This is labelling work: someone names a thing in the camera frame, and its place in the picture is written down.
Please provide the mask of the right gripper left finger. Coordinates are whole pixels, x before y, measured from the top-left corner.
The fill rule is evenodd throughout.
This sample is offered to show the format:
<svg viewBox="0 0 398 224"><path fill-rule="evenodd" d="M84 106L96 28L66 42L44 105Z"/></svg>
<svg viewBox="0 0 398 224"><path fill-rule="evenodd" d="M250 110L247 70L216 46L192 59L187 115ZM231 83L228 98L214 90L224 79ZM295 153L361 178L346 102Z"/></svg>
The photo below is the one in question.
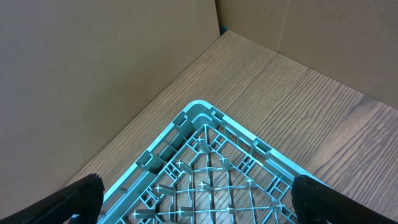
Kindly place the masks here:
<svg viewBox="0 0 398 224"><path fill-rule="evenodd" d="M96 224L104 199L104 184L98 174L86 177L1 219L1 224Z"/></svg>

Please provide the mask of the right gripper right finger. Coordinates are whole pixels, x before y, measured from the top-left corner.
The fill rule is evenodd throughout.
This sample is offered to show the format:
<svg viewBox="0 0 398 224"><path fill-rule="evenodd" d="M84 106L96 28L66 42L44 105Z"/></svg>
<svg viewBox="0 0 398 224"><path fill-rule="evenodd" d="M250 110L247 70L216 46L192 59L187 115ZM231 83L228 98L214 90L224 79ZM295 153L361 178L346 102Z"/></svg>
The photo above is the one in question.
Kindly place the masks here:
<svg viewBox="0 0 398 224"><path fill-rule="evenodd" d="M397 224L307 175L294 179L291 195L299 223Z"/></svg>

